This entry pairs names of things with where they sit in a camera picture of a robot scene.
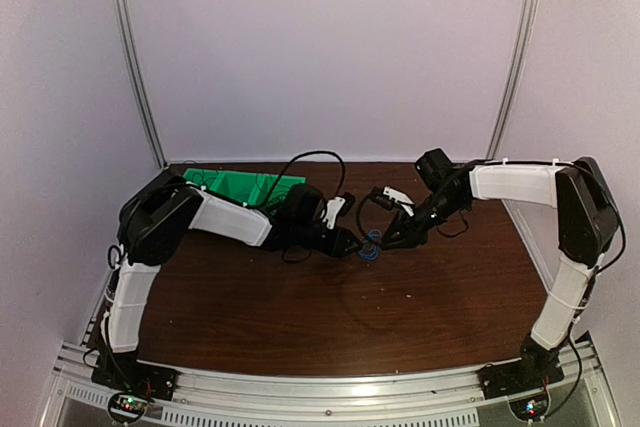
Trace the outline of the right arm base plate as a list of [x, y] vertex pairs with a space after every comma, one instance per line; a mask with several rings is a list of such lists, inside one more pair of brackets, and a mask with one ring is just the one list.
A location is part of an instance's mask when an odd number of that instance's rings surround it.
[[542, 389], [546, 382], [556, 383], [565, 378], [559, 365], [551, 364], [541, 372], [529, 371], [522, 359], [503, 364], [486, 364], [477, 372], [484, 398], [494, 399]]

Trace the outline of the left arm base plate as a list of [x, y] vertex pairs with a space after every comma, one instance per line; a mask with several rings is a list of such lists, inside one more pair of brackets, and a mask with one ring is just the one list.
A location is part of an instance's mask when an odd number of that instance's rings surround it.
[[167, 367], [143, 363], [122, 367], [109, 361], [93, 369], [91, 381], [145, 399], [171, 401], [177, 377], [178, 372]]

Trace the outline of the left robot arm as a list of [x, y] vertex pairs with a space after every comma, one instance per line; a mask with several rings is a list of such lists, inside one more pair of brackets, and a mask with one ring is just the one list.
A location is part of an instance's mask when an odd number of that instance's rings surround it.
[[151, 290], [162, 268], [186, 242], [245, 247], [288, 254], [295, 248], [343, 259], [362, 242], [339, 219], [353, 198], [330, 198], [299, 182], [272, 187], [248, 201], [171, 180], [140, 191], [121, 210], [117, 241], [108, 249], [112, 273], [100, 324], [98, 370], [123, 391], [150, 377], [139, 360], [140, 330]]

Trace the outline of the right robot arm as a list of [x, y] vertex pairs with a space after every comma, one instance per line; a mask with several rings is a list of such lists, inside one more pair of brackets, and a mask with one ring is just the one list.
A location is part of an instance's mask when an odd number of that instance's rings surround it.
[[569, 339], [585, 309], [603, 258], [624, 228], [598, 162], [478, 159], [454, 163], [441, 149], [414, 164], [431, 194], [420, 203], [391, 187], [372, 191], [376, 203], [396, 210], [382, 237], [384, 249], [414, 248], [430, 230], [471, 208], [474, 201], [508, 200], [546, 205], [557, 213], [559, 267], [551, 291], [521, 346], [512, 377], [519, 387], [535, 387], [551, 371], [557, 351]]

